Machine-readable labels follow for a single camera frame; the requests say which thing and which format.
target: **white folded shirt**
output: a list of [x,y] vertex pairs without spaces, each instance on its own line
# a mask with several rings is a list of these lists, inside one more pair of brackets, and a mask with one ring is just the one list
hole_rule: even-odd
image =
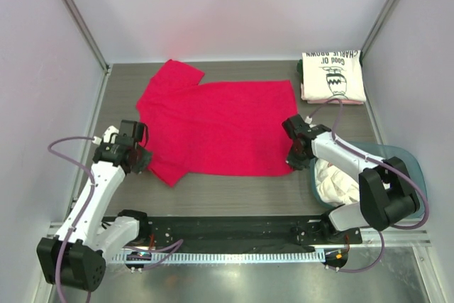
[[359,50],[303,53],[302,99],[366,101]]

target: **wood grain surface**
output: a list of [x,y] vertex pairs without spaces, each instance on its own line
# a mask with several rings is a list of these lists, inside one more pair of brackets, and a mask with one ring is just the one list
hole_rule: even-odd
[[[202,83],[290,79],[299,113],[305,116],[316,108],[316,105],[299,99],[296,61],[190,64],[205,71]],[[96,124],[98,136],[110,125],[119,126],[121,119],[138,119],[135,103],[161,66],[160,63],[113,66]],[[327,106],[317,114],[314,123],[332,126],[337,112],[337,105]],[[375,142],[365,106],[346,106],[338,135],[347,141]],[[115,216],[122,209],[145,211],[150,216],[320,214],[325,209],[315,200],[310,186],[308,170],[284,177],[225,177],[190,173],[174,188],[169,188],[152,173],[144,172],[126,177],[113,196],[106,215]]]

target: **white wall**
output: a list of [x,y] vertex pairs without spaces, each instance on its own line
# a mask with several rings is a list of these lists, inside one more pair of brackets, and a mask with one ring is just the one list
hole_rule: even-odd
[[31,302],[36,246],[63,219],[76,171],[47,145],[87,132],[101,76],[61,0],[0,0],[0,302]]
[[429,232],[450,286],[453,23],[453,0],[400,0],[365,58],[365,84],[385,143],[406,148],[421,164],[431,204]]
[[75,1],[109,62],[152,62],[358,49],[385,0]]

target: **laundry basket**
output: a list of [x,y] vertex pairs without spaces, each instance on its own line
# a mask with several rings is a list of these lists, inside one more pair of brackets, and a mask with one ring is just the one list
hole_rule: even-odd
[[[426,183],[424,182],[424,176],[421,171],[421,167],[419,166],[418,161],[416,158],[406,151],[405,149],[394,147],[391,145],[378,145],[376,143],[366,143],[366,142],[350,142],[355,147],[358,147],[364,150],[366,153],[374,154],[381,156],[383,158],[391,158],[393,156],[398,157],[402,161],[405,162],[406,168],[409,171],[410,178],[415,181],[415,183],[419,186],[421,191],[427,197],[427,190],[426,190]],[[310,172],[311,172],[311,188],[312,192],[315,195],[315,198],[320,203],[320,205],[326,207],[327,209],[331,209],[334,206],[323,202],[317,192],[316,188],[316,181],[315,181],[315,162],[317,159],[312,159],[310,164]],[[409,218],[418,218],[423,215],[424,213],[424,205],[422,204],[422,200],[420,199],[419,202],[421,203],[419,210],[413,213]]]

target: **red t-shirt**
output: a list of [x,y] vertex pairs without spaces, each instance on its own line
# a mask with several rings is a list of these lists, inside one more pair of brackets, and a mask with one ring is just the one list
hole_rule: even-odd
[[148,166],[173,186],[188,172],[280,176],[292,145],[282,122],[297,114],[290,81],[200,84],[204,73],[174,60],[137,102],[148,126]]

